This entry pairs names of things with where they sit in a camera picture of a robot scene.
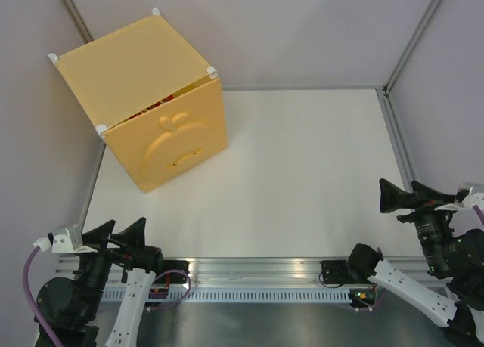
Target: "slotted metal strip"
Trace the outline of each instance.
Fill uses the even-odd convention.
[[[170,287],[165,299],[149,298],[147,302],[174,302],[186,289]],[[121,302],[123,287],[108,287],[102,302]],[[349,289],[338,288],[204,288],[194,287],[184,302],[210,303],[350,303]]]

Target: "orange box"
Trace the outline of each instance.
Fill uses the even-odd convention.
[[[145,192],[227,147],[211,67],[154,15],[57,57],[98,134]]]

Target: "purple cable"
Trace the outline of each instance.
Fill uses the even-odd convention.
[[[149,311],[158,311],[160,309],[165,309],[165,308],[169,308],[169,307],[172,307],[174,305],[177,305],[177,304],[180,304],[183,299],[185,299],[190,290],[191,290],[191,279],[190,277],[187,275],[187,273],[185,273],[184,271],[182,270],[175,270],[175,269],[172,269],[172,270],[168,270],[168,271],[165,271],[164,273],[158,275],[155,280],[153,280],[153,282],[157,281],[158,279],[160,279],[161,277],[164,277],[165,275],[168,275],[168,274],[181,274],[183,275],[184,277],[187,278],[187,282],[188,282],[188,289],[187,291],[180,297],[178,298],[177,300],[175,300],[174,302],[171,302],[171,303],[168,303],[168,304],[156,304],[156,305],[152,305],[151,307],[148,307]]]
[[[37,317],[37,320],[39,321],[39,323],[44,327],[45,332],[48,334],[49,338],[52,340],[55,347],[63,347],[61,341],[59,340],[59,337],[57,337],[57,335],[52,330],[49,323],[47,323],[44,316],[40,312],[39,307],[37,306],[36,301],[32,296],[32,292],[30,291],[29,269],[30,269],[30,265],[32,264],[33,258],[36,257],[39,251],[40,251],[40,247],[36,246],[36,248],[30,253],[29,258],[27,259],[23,267],[23,273],[22,273],[23,292],[25,293],[25,297],[27,298],[27,302],[29,303],[30,309],[32,309],[33,314]]]
[[[473,209],[474,211],[476,211],[476,214],[479,216],[479,219],[481,220],[482,225],[484,225],[484,213],[482,213],[481,209],[477,205],[475,205]]]

